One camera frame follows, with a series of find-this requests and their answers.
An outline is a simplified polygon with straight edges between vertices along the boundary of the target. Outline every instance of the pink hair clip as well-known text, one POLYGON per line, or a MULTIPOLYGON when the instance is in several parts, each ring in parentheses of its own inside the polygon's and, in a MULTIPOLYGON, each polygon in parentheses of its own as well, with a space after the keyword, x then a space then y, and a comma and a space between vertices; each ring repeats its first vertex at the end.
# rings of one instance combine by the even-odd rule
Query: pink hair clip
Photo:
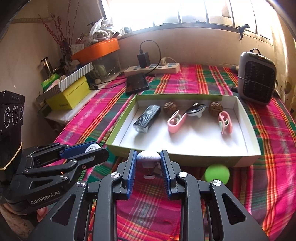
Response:
POLYGON ((229 134, 232 133, 232 122, 228 112, 226 111, 220 112, 218 121, 219 121, 218 124, 220 126, 221 134, 223 134, 224 131, 227 131, 229 134))
POLYGON ((170 133, 176 133, 181 126, 183 125, 183 123, 185 122, 187 117, 187 114, 185 113, 183 116, 181 116, 179 114, 179 111, 177 110, 171 118, 168 119, 168 131, 170 133))

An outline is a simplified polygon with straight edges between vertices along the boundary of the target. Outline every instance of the window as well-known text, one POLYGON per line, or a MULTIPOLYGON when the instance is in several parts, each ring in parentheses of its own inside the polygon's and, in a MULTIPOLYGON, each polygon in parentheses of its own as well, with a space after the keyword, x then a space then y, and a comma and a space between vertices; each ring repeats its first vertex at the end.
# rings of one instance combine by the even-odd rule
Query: window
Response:
POLYGON ((180 9, 182 23, 206 23, 207 14, 204 0, 185 0, 180 9))
POLYGON ((258 34, 272 41, 272 30, 270 24, 276 15, 275 10, 263 0, 252 0, 254 13, 256 16, 258 34))
POLYGON ((171 0, 170 4, 167 1, 156 1, 150 0, 152 5, 151 14, 154 15, 154 24, 156 26, 169 24, 169 23, 179 23, 178 9, 180 7, 179 0, 171 0))
POLYGON ((232 28, 248 24, 250 28, 247 31, 272 42, 270 23, 276 12, 265 0, 101 1, 107 17, 112 17, 113 23, 122 29, 129 27, 136 31, 176 23, 207 23, 232 28))
POLYGON ((250 32, 256 33, 256 22, 252 3, 250 0, 230 0, 235 27, 238 28, 245 24, 250 26, 250 32))
POLYGON ((233 26, 229 0, 205 0, 210 23, 233 26))

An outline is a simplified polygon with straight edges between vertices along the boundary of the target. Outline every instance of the wall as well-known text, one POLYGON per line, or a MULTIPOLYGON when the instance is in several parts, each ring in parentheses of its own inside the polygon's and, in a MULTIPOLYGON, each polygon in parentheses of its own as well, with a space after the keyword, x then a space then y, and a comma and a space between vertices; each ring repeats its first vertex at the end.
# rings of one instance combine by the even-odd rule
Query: wall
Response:
POLYGON ((293 38, 296 38, 296 2, 291 0, 265 0, 276 11, 282 15, 285 24, 288 24, 288 29, 292 33, 293 38))
POLYGON ((277 89, 285 106, 290 111, 295 99, 296 49, 294 38, 279 15, 272 18, 275 65, 277 68, 277 89))
MULTIPOLYGON (((239 64, 242 52, 258 48, 274 61, 274 48, 261 40, 239 33, 211 28, 173 28, 149 31, 119 40, 119 58, 123 68, 138 65, 137 55, 142 41, 151 39, 158 43, 161 56, 169 56, 179 63, 234 66, 239 64)), ((151 63, 158 63, 159 51, 152 42, 142 45, 149 52, 151 63)))
MULTIPOLYGON (((56 17, 61 17, 64 35, 66 36, 66 22, 68 0, 48 0, 49 13, 56 17)), ((71 7, 69 10, 70 34, 72 35, 73 23, 77 9, 78 0, 71 0, 71 7)), ((77 11, 76 23, 73 33, 72 44, 75 44, 75 39, 79 38, 82 33, 89 33, 91 22, 97 22, 101 19, 101 13, 97 0, 81 0, 79 1, 79 8, 77 11)))
MULTIPOLYGON (((16 18, 48 17, 46 0, 31 0, 16 18)), ((57 45, 40 23, 16 23, 9 26, 0 42, 0 90, 25 96, 23 147, 54 141, 56 135, 47 122, 37 115, 33 102, 44 77, 40 60, 49 57, 53 67, 59 63, 57 45)))

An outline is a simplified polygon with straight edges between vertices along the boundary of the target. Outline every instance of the orange tray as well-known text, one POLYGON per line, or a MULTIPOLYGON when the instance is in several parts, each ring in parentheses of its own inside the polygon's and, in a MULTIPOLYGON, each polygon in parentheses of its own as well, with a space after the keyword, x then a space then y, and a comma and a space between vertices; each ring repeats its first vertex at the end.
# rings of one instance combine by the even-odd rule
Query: orange tray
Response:
POLYGON ((114 38, 93 44, 73 54, 71 58, 72 60, 77 59, 81 64, 88 64, 116 50, 119 50, 119 44, 118 40, 114 38))

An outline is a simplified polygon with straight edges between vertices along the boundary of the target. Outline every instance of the space heater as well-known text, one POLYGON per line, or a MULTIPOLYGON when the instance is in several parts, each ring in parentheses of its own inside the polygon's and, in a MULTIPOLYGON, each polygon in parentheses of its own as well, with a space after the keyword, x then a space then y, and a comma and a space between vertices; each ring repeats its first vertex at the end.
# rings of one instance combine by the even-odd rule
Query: space heater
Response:
POLYGON ((268 105, 276 83, 274 63, 258 49, 244 52, 239 59, 238 94, 249 101, 268 105))

